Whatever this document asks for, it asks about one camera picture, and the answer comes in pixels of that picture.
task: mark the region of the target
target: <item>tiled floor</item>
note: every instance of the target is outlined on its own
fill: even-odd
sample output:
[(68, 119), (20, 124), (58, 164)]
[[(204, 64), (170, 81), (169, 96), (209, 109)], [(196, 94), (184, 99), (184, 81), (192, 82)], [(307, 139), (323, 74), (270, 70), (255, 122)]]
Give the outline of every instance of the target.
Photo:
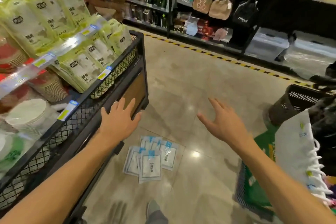
[[(149, 105), (91, 192), (84, 218), (89, 224), (145, 223), (146, 203), (154, 198), (170, 223), (249, 223), (232, 199), (240, 158), (205, 129), (196, 113), (214, 117), (207, 97), (225, 100), (256, 136), (266, 130), (263, 110), (289, 82), (148, 36), (145, 53)], [(139, 145), (141, 135), (181, 145), (174, 170), (163, 170), (161, 181), (138, 184), (135, 176), (122, 173), (128, 147)]]

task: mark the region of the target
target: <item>shoe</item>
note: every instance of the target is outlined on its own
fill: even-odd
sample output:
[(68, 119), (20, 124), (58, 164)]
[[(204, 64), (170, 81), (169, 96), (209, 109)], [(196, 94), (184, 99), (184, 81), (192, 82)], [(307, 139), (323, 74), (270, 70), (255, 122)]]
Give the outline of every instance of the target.
[(146, 220), (148, 220), (148, 217), (157, 210), (160, 210), (160, 206), (157, 204), (157, 202), (155, 200), (149, 201), (146, 210)]

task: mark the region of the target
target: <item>yellow and black striped tape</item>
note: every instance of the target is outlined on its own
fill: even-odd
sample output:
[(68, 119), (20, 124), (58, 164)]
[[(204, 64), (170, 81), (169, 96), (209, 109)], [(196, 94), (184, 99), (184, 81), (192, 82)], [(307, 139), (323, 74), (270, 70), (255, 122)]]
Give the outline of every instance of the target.
[(157, 36), (153, 36), (153, 35), (149, 35), (149, 34), (144, 34), (144, 35), (146, 35), (146, 36), (150, 36), (150, 37), (152, 37), (152, 38), (154, 38), (154, 39), (158, 39), (158, 40), (160, 40), (160, 41), (165, 41), (166, 43), (174, 44), (174, 45), (177, 45), (177, 46), (179, 46), (179, 47), (186, 48), (186, 49), (189, 49), (189, 50), (192, 50), (192, 51), (195, 51), (195, 52), (203, 53), (203, 54), (205, 54), (205, 55), (211, 56), (211, 57), (216, 58), (216, 59), (225, 60), (225, 61), (227, 61), (227, 62), (231, 62), (231, 63), (236, 64), (236, 65), (240, 65), (240, 66), (243, 66), (243, 67), (247, 67), (247, 68), (249, 68), (249, 69), (253, 69), (253, 70), (258, 71), (258, 72), (262, 72), (262, 73), (264, 73), (264, 74), (268, 74), (268, 75), (271, 75), (271, 76), (274, 76), (274, 77), (278, 77), (278, 78), (284, 79), (284, 80), (286, 80), (286, 81), (289, 81), (289, 82), (293, 82), (293, 83), (295, 83), (295, 84), (298, 84), (298, 85), (300, 85), (300, 86), (309, 87), (309, 88), (312, 88), (312, 87), (313, 87), (313, 86), (310, 85), (310, 84), (307, 84), (307, 83), (304, 83), (304, 82), (299, 82), (299, 81), (297, 81), (297, 80), (295, 80), (295, 79), (287, 78), (287, 77), (285, 77), (285, 76), (278, 75), (278, 74), (275, 74), (275, 73), (270, 72), (270, 71), (266, 71), (266, 70), (263, 70), (263, 69), (255, 68), (255, 67), (253, 67), (253, 66), (244, 64), (244, 63), (242, 63), (242, 62), (238, 62), (238, 61), (234, 61), (234, 60), (230, 60), (230, 59), (224, 58), (222, 55), (214, 55), (214, 54), (212, 54), (212, 53), (210, 53), (210, 52), (204, 52), (204, 51), (202, 51), (202, 50), (198, 50), (198, 49), (196, 49), (195, 47), (189, 47), (189, 46), (186, 46), (186, 45), (178, 44), (178, 43), (175, 43), (175, 42), (173, 42), (173, 41), (171, 41), (171, 40), (164, 39), (164, 38), (159, 38), (159, 37), (157, 37)]

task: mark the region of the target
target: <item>pant leg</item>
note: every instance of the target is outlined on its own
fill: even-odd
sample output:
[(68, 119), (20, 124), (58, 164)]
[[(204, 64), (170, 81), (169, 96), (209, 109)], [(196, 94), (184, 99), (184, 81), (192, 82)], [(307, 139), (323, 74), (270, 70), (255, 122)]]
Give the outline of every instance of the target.
[(168, 219), (163, 215), (162, 211), (157, 210), (148, 216), (146, 224), (168, 224)]

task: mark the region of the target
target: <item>person's left hand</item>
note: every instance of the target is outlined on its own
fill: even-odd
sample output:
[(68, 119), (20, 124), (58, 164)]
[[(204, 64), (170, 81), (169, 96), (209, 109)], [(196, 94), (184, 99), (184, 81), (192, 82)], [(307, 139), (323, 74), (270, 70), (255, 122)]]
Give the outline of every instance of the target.
[(125, 98), (121, 98), (119, 102), (115, 102), (109, 114), (104, 107), (101, 108), (101, 125), (99, 133), (104, 138), (107, 146), (115, 147), (120, 141), (129, 137), (137, 128), (141, 120), (141, 112), (138, 112), (131, 119), (131, 111), (135, 105), (135, 98), (131, 100), (124, 110)]

